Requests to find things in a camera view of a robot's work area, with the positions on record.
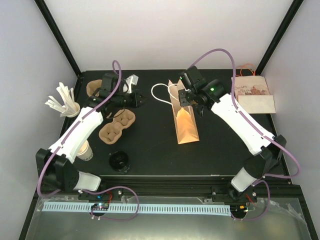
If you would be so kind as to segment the brown paper takeout bag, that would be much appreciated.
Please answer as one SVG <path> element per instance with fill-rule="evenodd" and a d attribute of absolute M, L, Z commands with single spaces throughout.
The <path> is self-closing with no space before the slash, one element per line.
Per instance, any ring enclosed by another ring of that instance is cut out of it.
<path fill-rule="evenodd" d="M 161 99 L 154 94 L 154 89 L 159 86 L 166 87 L 166 90 L 170 98 L 169 101 Z M 182 81 L 179 80 L 177 83 L 173 83 L 169 79 L 168 84 L 156 83 L 155 85 L 153 85 L 151 87 L 150 92 L 154 99 L 156 99 L 159 102 L 169 104 L 171 106 L 177 143 L 179 145 L 182 145 L 187 143 L 198 142 L 200 138 L 194 111 L 191 106 L 181 106 L 179 100 L 179 90 L 182 90 L 183 93 L 186 93 Z"/>

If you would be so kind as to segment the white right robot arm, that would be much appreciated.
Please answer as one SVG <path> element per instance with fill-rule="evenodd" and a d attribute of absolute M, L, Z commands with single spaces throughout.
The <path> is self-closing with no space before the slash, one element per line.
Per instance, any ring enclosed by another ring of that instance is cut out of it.
<path fill-rule="evenodd" d="M 179 79 L 184 86 L 178 91 L 180 105 L 195 106 L 199 115 L 203 115 L 203 109 L 207 108 L 219 116 L 251 153 L 226 188 L 227 197 L 238 202 L 246 195 L 247 188 L 278 165 L 287 141 L 282 135 L 274 136 L 255 121 L 232 99 L 219 80 L 207 82 L 196 66 L 183 71 Z"/>

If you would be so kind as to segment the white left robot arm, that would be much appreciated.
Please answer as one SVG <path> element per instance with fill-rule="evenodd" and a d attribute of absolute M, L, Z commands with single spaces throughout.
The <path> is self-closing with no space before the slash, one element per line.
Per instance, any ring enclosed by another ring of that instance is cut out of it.
<path fill-rule="evenodd" d="M 37 193 L 42 183 L 59 191 L 89 191 L 97 200 L 108 192 L 101 178 L 89 172 L 79 171 L 74 162 L 92 132 L 106 117 L 118 117 L 117 110 L 138 108 L 144 96 L 135 88 L 138 76 L 123 79 L 121 74 L 106 73 L 98 81 L 100 85 L 91 91 L 77 118 L 65 133 L 48 149 L 39 149 L 35 155 L 39 170 Z"/>

